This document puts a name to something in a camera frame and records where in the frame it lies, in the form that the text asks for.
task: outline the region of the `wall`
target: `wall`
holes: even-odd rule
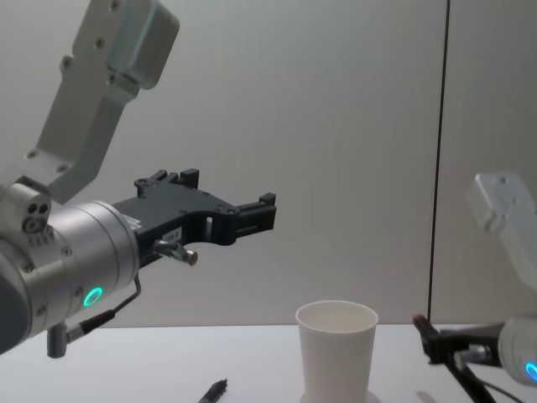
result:
[[[498,239],[475,224],[477,172],[520,173],[537,196],[537,3],[454,0],[446,71],[432,317],[503,321],[537,305]]]
[[[144,269],[113,326],[290,323],[320,299],[383,322],[426,311],[445,1],[163,3],[182,23],[169,64],[76,200],[193,167],[233,203],[275,192],[279,215],[233,247],[194,245],[194,269]],[[86,5],[3,2],[1,166],[36,141]]]

